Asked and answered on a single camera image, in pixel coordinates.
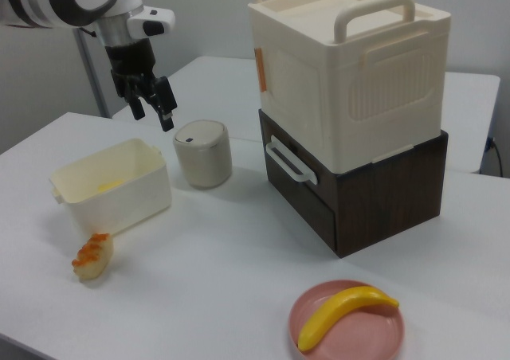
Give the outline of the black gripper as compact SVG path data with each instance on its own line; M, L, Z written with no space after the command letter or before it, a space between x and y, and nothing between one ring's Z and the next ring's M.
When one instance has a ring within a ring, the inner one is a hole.
M145 117L139 97L151 105L159 117L163 131L174 128L173 111L177 108L175 95L165 76L156 78L152 69L155 56L148 39L129 45L106 47L111 63L112 79L117 95L127 98L135 120Z

